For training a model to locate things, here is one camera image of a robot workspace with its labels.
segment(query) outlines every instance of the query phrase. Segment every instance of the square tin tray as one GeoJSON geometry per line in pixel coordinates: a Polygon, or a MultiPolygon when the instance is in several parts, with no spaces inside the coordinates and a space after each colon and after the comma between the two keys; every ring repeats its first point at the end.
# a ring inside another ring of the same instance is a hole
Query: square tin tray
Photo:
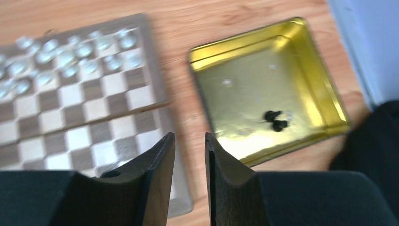
{"type": "Polygon", "coordinates": [[[189,52],[213,133],[248,166],[350,129],[307,27],[295,17],[189,52]],[[289,127],[275,132],[262,119],[269,110],[289,127]]]}

